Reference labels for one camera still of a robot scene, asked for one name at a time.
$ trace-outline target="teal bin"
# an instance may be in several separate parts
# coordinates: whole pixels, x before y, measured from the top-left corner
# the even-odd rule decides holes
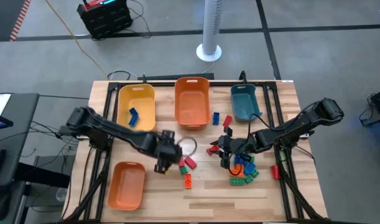
[[[239,79],[243,79],[244,84],[231,87],[231,103],[233,104],[235,120],[248,122],[251,114],[261,116],[262,113],[259,110],[256,95],[254,94],[256,87],[252,84],[247,84],[244,71],[241,72]],[[256,118],[256,116],[252,116],[251,120],[253,121]]]

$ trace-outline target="toy block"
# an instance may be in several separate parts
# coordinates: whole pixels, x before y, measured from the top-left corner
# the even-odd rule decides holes
[[[179,167],[183,167],[184,166],[184,158],[183,157],[180,158],[180,161],[178,162],[178,166]]]
[[[254,164],[248,164],[246,167],[245,167],[245,170],[244,170],[244,174],[245,175],[251,175],[251,172],[256,168],[256,166]]]
[[[180,173],[181,173],[182,175],[188,173],[187,168],[185,168],[185,166],[184,166],[184,167],[180,167]]]
[[[214,145],[214,146],[210,147],[209,149],[207,149],[206,152],[209,154],[209,156],[211,156],[213,154],[213,152],[217,152],[219,150],[220,150],[219,146]]]
[[[245,177],[245,183],[246,184],[250,184],[252,181],[253,181],[253,177],[252,176]]]
[[[192,160],[190,157],[186,157],[184,159],[184,162],[191,168],[191,169],[195,169],[195,167],[197,166],[197,163]]]
[[[235,169],[232,169],[231,172],[238,175],[229,174],[230,177],[244,177],[244,166],[241,164],[235,164]]]
[[[134,108],[130,109],[129,112],[130,112],[130,114],[131,114],[132,116],[134,116],[134,115],[139,116],[139,113],[138,113],[138,112],[136,111],[136,109],[134,109]]]
[[[252,176],[253,178],[256,178],[258,175],[259,175],[259,171],[257,171],[257,170],[253,170],[253,171],[251,172],[251,176]]]
[[[229,184],[231,184],[231,185],[237,185],[237,186],[242,186],[242,185],[245,184],[245,182],[244,182],[243,178],[232,177],[232,178],[229,179]]]
[[[232,120],[233,120],[233,117],[230,116],[230,115],[227,115],[227,117],[226,117],[226,119],[225,119],[225,121],[223,123],[223,126],[224,127],[228,127]]]
[[[184,188],[192,188],[191,174],[184,174]]]
[[[272,177],[274,179],[279,179],[280,178],[280,175],[279,175],[279,169],[278,169],[278,166],[277,165],[274,165],[274,166],[271,166],[271,172],[272,172]]]
[[[129,122],[130,127],[134,128],[136,126],[138,120],[139,120],[138,116],[132,116],[132,118],[130,119],[130,122]]]
[[[220,117],[219,113],[216,113],[216,112],[213,113],[213,125],[219,124],[219,117]]]

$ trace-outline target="concrete floor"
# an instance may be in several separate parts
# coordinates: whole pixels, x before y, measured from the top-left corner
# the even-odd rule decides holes
[[[202,29],[201,0],[139,1],[151,31]],[[87,34],[76,13],[80,0],[50,2],[75,34]],[[135,2],[128,4],[141,9]],[[262,4],[269,27],[380,24],[380,0],[263,0]],[[225,0],[223,12],[221,28],[261,28],[255,0]],[[145,32],[144,21],[135,20],[132,29]],[[19,37],[67,34],[44,0],[32,0]],[[271,39],[281,77],[294,80],[302,106],[330,97],[345,112],[340,124],[327,132],[317,129],[311,137],[329,217],[380,223],[380,125],[366,129],[358,121],[367,108],[366,97],[380,91],[380,29],[275,32]],[[209,68],[210,63],[195,56],[201,41],[201,35],[175,35],[80,43],[107,72],[126,69],[156,76]],[[274,79],[263,33],[221,34],[219,45],[223,56],[211,69],[216,79],[237,79],[241,70],[251,79]],[[0,91],[88,97],[92,82],[104,79],[72,40],[0,42]],[[85,100],[41,98],[34,119],[60,126],[74,107],[84,104]],[[37,155],[56,155],[56,141],[29,136],[23,154],[37,147]],[[59,216],[30,211],[27,223],[51,222]]]

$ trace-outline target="orange block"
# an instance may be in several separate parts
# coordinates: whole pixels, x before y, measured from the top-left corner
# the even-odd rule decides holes
[[[230,177],[244,177],[244,165],[235,164],[235,169],[231,169],[231,172],[233,174],[229,174]]]
[[[184,174],[184,188],[192,188],[191,174]]]

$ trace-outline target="yellow bin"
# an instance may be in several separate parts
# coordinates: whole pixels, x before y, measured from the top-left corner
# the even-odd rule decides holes
[[[118,96],[116,122],[136,131],[150,131],[155,126],[155,91],[152,85],[127,85],[121,88]],[[139,120],[135,127],[129,125],[132,115],[129,110],[136,109]]]

